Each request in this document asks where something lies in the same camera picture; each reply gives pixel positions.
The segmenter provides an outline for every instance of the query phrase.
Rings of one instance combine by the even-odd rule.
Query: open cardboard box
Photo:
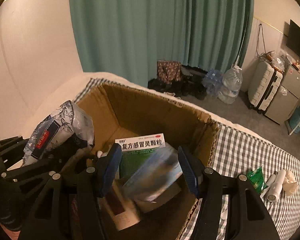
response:
[[[218,125],[209,114],[144,90],[118,84],[94,87],[78,106],[93,119],[95,150],[106,151],[117,138],[163,133],[175,149],[187,145],[210,166],[217,141]],[[138,224],[117,231],[104,215],[110,240],[175,240],[181,237],[198,201],[190,194],[181,176],[182,191],[161,207],[144,214]]]

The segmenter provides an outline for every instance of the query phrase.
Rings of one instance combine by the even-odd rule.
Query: wall-mounted tv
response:
[[[292,20],[290,20],[287,47],[300,57],[300,27]]]

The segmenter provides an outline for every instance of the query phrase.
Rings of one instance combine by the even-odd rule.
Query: floor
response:
[[[240,91],[238,98],[231,105],[210,95],[207,95],[204,100],[198,100],[193,96],[182,97],[182,99],[252,130],[300,160],[300,133],[288,136],[284,124],[278,125],[264,115],[258,114],[257,111],[249,110],[246,93]]]

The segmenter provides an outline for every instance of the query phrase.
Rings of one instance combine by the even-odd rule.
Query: gingham fabric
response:
[[[107,79],[91,78],[86,87],[80,92],[74,102],[78,102],[94,86],[102,83],[116,83]],[[292,171],[299,184],[297,193],[290,197],[285,197],[281,193],[277,203],[270,203],[263,199],[272,220],[277,228],[281,240],[288,240],[300,225],[300,161],[295,157],[259,138],[236,130],[232,127],[219,123],[220,131],[216,146],[212,168],[224,176],[236,177],[239,173],[256,170],[262,166],[266,180],[271,174],[281,169]],[[228,197],[223,196],[222,212],[227,210]],[[188,240],[193,232],[198,212],[201,206],[199,202],[194,211],[187,228],[181,236],[181,240]],[[226,220],[220,219],[218,240],[225,237]]]

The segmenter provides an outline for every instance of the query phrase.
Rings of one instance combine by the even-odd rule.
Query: white floral package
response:
[[[70,137],[73,137],[81,149],[91,149],[94,145],[92,118],[68,100],[35,128],[23,150],[23,166],[37,162],[46,152]]]

